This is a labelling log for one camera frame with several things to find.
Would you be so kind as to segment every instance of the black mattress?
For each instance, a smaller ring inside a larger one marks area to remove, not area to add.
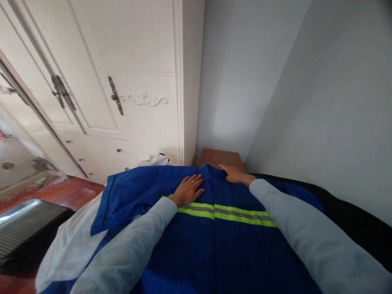
[[[392,273],[392,227],[363,209],[337,199],[316,185],[266,174],[252,175],[277,182],[296,184],[316,195],[325,207],[325,215]]]

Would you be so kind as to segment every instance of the white wardrobe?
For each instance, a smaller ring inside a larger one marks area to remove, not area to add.
[[[66,174],[103,184],[158,152],[190,165],[203,18],[202,0],[0,0],[0,59],[29,106],[0,103],[32,136],[39,116]]]

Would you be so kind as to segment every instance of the red wooden floor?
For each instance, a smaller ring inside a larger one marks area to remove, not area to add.
[[[38,198],[55,204],[69,207],[73,210],[80,209],[84,204],[102,192],[104,186],[79,178],[70,177],[61,179],[49,177],[45,181],[37,182],[18,191],[6,200],[0,200],[0,214],[10,208],[21,204],[29,198]],[[32,294],[35,293],[34,278],[0,275],[1,294]]]

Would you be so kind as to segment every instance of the hand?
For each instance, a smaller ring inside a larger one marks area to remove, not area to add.
[[[187,176],[178,185],[174,194],[169,196],[169,199],[172,200],[177,207],[194,202],[204,192],[204,189],[200,189],[196,192],[202,182],[203,179],[201,178],[201,175]]]
[[[256,180],[256,177],[240,172],[238,168],[227,165],[219,165],[225,172],[227,172],[226,180],[231,183],[242,183],[250,186],[250,183]]]

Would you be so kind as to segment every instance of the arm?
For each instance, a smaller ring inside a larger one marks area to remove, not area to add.
[[[177,208],[195,201],[201,176],[186,177],[173,195],[160,199],[145,215],[135,219],[92,260],[72,287],[71,294],[129,293],[146,268],[152,250]]]
[[[322,212],[265,180],[223,168],[264,205],[323,293],[392,293],[392,275]]]

